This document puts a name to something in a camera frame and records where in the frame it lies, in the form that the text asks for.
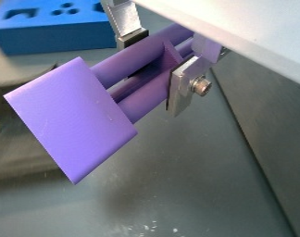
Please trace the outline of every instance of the blue foam block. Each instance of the blue foam block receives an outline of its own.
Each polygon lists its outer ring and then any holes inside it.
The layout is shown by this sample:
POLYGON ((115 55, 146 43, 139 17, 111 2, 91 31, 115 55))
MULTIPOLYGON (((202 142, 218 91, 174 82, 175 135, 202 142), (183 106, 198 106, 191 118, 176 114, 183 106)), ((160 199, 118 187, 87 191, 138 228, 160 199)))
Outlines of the blue foam block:
POLYGON ((115 47, 96 0, 4 0, 0 48, 7 55, 115 47))

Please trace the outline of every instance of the white surface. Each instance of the white surface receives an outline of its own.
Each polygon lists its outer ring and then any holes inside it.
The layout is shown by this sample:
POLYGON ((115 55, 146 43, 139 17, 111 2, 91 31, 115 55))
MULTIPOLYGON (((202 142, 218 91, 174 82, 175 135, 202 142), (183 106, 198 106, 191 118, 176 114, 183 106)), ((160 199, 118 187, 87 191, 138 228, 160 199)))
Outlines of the white surface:
POLYGON ((300 83, 300 0, 132 0, 300 83))

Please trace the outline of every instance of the bolt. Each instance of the bolt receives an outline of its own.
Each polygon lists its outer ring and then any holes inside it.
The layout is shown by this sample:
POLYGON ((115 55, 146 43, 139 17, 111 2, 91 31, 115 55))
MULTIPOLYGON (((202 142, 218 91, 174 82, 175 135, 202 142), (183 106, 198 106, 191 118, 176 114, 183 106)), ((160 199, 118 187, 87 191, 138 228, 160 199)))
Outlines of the bolt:
POLYGON ((204 96, 208 93, 211 82, 206 80, 204 76, 196 77, 191 82, 191 91, 199 96, 204 96))

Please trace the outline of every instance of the purple rod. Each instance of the purple rod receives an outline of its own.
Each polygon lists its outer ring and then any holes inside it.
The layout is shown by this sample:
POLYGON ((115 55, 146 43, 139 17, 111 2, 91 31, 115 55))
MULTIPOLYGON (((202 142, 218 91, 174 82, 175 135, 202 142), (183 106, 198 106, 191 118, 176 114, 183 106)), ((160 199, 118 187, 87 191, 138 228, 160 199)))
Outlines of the purple rod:
POLYGON ((170 40, 172 45, 176 45, 191 36, 192 32, 190 30, 172 24, 94 65, 91 71, 106 89, 162 55, 162 38, 170 40))
MULTIPOLYGON (((184 42, 178 48, 176 51, 179 55, 186 58, 188 54, 192 53, 191 50, 191 40, 184 42)), ((150 80, 159 75, 159 71, 148 66, 143 69, 143 72, 130 77, 122 85, 110 90, 110 95, 116 103, 119 103, 128 95, 131 95, 143 85, 150 82, 150 80)))

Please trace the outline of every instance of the metal clamp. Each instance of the metal clamp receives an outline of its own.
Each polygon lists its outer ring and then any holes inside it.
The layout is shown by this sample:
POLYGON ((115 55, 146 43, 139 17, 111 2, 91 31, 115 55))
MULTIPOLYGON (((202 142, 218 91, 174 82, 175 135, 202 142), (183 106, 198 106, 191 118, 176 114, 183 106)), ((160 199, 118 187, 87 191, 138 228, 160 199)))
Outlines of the metal clamp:
POLYGON ((131 1, 102 0, 100 4, 115 32, 116 48, 123 50, 148 36, 148 30, 142 27, 135 4, 131 1))
POLYGON ((226 53, 218 43, 196 33, 192 36, 191 50, 192 56, 171 71, 170 75, 166 109, 174 117, 190 105, 194 93, 199 96, 207 94, 211 82, 206 80, 204 74, 226 53))

